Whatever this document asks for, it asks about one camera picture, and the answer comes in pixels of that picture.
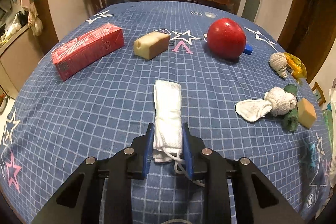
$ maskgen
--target plastic wrapped red box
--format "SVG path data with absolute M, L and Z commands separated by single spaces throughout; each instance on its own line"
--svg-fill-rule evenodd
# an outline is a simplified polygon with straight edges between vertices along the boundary
M 94 61 L 124 46 L 122 29 L 110 23 L 77 37 L 51 53 L 63 81 Z

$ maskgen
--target glass panel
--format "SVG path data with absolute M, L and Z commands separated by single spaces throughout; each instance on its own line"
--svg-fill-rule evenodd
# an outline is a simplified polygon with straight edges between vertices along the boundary
M 257 14 L 260 0 L 246 0 L 243 14 L 241 17 L 254 21 L 255 15 Z

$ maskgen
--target barcode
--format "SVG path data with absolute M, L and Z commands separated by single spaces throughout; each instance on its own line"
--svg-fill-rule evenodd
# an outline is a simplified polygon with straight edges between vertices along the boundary
M 292 67 L 290 65 L 287 65 L 287 71 L 289 72 L 290 75 L 292 75 L 292 73 L 294 72 L 294 70 L 292 69 Z

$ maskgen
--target yellow snack bag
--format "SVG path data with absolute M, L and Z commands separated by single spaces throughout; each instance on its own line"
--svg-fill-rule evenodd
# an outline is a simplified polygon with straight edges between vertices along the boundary
M 307 70 L 306 66 L 302 61 L 296 56 L 284 52 L 287 59 L 287 71 L 297 80 L 298 83 L 301 83 L 300 78 L 307 79 Z

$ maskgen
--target red round fruit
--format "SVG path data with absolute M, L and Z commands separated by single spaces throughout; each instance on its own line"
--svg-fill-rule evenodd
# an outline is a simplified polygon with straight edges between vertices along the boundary
M 209 27 L 207 41 L 209 49 L 219 57 L 236 59 L 245 49 L 246 36 L 237 22 L 221 18 Z

